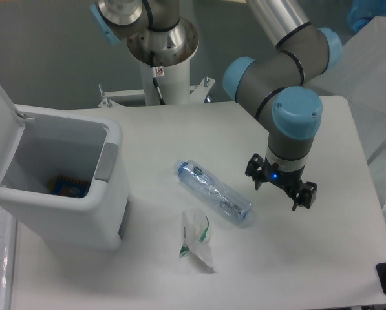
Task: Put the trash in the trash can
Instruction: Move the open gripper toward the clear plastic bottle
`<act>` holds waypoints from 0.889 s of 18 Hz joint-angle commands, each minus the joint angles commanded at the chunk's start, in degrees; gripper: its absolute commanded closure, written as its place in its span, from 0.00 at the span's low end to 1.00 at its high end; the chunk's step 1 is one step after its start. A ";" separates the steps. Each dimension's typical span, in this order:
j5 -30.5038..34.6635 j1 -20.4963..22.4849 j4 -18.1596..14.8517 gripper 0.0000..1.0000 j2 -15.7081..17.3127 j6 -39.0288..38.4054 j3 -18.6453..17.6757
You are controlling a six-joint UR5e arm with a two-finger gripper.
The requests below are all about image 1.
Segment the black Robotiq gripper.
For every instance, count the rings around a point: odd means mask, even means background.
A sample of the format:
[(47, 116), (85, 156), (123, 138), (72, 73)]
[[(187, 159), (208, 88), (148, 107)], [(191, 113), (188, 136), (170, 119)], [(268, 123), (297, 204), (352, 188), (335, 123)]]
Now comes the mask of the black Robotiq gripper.
[(284, 190), (294, 201), (293, 211), (297, 207), (311, 208), (316, 198), (317, 184), (309, 181), (302, 183), (301, 176), (305, 167), (302, 166), (298, 170), (285, 172), (279, 170), (276, 165), (276, 163), (271, 165), (255, 153), (246, 166), (245, 175), (249, 176), (255, 183), (255, 189), (259, 189), (263, 183), (271, 183)]

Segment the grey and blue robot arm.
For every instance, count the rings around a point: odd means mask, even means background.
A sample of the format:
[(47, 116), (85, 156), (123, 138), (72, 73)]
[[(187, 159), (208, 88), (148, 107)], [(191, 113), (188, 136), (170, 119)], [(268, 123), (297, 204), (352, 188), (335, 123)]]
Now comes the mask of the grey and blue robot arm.
[[(317, 185), (301, 179), (323, 104), (305, 83), (341, 58), (339, 36), (315, 28), (296, 1), (248, 1), (277, 54), (264, 63), (240, 57), (226, 69), (222, 86), (229, 97), (268, 131), (265, 156), (246, 167), (256, 187), (271, 183), (295, 207), (309, 208)], [(189, 103), (189, 60), (198, 48), (195, 27), (180, 15), (178, 1), (95, 1), (90, 7), (104, 38), (126, 41), (142, 69), (148, 105)]]

